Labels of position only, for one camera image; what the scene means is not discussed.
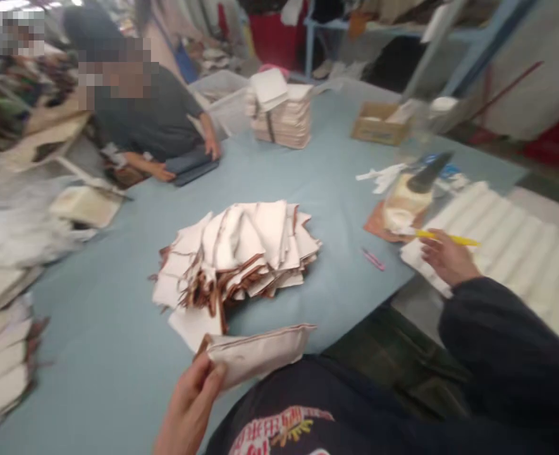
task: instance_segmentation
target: t-shirt print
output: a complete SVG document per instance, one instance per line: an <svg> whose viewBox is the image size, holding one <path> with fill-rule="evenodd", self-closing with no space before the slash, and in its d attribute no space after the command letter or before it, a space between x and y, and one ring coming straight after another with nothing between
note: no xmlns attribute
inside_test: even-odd
<svg viewBox="0 0 559 455"><path fill-rule="evenodd" d="M237 436L229 454L269 455L273 447L298 443L301 435L311 432L315 419L335 421L327 411L303 406L290 406L279 414L252 420ZM323 449L313 454L328 455Z"/></svg>

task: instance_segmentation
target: white fabric bundle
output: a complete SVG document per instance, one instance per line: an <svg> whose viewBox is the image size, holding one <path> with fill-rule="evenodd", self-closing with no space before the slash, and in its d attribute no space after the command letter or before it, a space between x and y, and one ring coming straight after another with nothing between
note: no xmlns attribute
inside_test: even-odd
<svg viewBox="0 0 559 455"><path fill-rule="evenodd" d="M265 110L257 89L246 92L246 115L257 139L303 149L311 139L312 85L287 84L285 100Z"/></svg>
<svg viewBox="0 0 559 455"><path fill-rule="evenodd" d="M225 304L303 284L322 245L305 228L310 219L285 200L207 214L163 250L153 302L172 310L170 325L196 352L206 334L226 333Z"/></svg>
<svg viewBox="0 0 559 455"><path fill-rule="evenodd" d="M0 423L20 401L29 383L26 338L32 326L28 296L0 311Z"/></svg>
<svg viewBox="0 0 559 455"><path fill-rule="evenodd" d="M214 363L227 365L223 390L255 377L262 378L303 357L312 324L293 325L251 337L207 336L202 349Z"/></svg>

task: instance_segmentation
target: person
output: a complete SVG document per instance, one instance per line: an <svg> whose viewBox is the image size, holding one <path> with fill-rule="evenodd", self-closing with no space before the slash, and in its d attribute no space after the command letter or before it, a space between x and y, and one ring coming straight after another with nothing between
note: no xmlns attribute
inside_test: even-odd
<svg viewBox="0 0 559 455"><path fill-rule="evenodd" d="M200 46L220 46L217 40L197 30L174 1L136 0L135 23L150 60L169 70L184 85L196 81L198 74L182 38L192 39Z"/></svg>
<svg viewBox="0 0 559 455"><path fill-rule="evenodd" d="M65 52L44 41L35 33L37 25L27 25L11 16L4 17L6 33L18 44L10 58L38 81L46 78L54 84L56 93L46 103L47 107L62 104L75 88L77 81L71 76L71 62Z"/></svg>
<svg viewBox="0 0 559 455"><path fill-rule="evenodd" d="M171 159L198 150L220 158L212 119L166 68L144 59L138 41L124 37L108 15L68 8L64 29L80 53L80 72L94 76L87 107L129 165L169 182L176 178L167 168ZM188 116L199 119L203 137Z"/></svg>
<svg viewBox="0 0 559 455"><path fill-rule="evenodd" d="M424 258L446 281L439 333L472 373L472 417L425 422L388 391L328 358L305 356L259 382L212 435L209 454L559 454L559 337L483 277L442 231ZM180 377L155 455L194 455L226 374L199 355Z"/></svg>

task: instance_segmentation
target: tan fabric stack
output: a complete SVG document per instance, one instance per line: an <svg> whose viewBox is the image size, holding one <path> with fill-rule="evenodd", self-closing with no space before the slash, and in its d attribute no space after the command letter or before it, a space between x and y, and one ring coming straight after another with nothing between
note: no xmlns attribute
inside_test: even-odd
<svg viewBox="0 0 559 455"><path fill-rule="evenodd" d="M197 351L206 334L226 334L225 305L303 284L322 245L305 228L310 219L285 200L208 213L160 251L153 302L172 310L170 325Z"/></svg>
<svg viewBox="0 0 559 455"><path fill-rule="evenodd" d="M39 335L46 324L33 320L28 294L0 309L0 423L27 392Z"/></svg>
<svg viewBox="0 0 559 455"><path fill-rule="evenodd" d="M256 139L274 142L291 149L304 149L311 139L312 85L287 84L287 100L264 112L255 89L246 94L246 115Z"/></svg>

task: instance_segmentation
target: plastic bin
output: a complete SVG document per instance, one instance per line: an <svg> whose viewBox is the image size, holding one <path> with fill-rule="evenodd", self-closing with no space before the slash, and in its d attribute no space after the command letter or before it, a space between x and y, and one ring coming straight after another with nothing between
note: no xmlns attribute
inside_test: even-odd
<svg viewBox="0 0 559 455"><path fill-rule="evenodd" d="M245 77L221 70L193 82L189 87L202 95L208 91L230 92L229 95L203 106L210 114L216 131L234 136L250 128L250 119L245 114L244 97L250 81Z"/></svg>
<svg viewBox="0 0 559 455"><path fill-rule="evenodd" d="M246 90L247 88L242 88L208 108L207 112L217 131L220 126L231 137L250 129L250 119L245 112Z"/></svg>
<svg viewBox="0 0 559 455"><path fill-rule="evenodd" d="M189 87L200 95L206 92L218 91L226 92L227 96L229 96L249 85L250 81L245 77L232 73L229 70L221 70L193 82Z"/></svg>

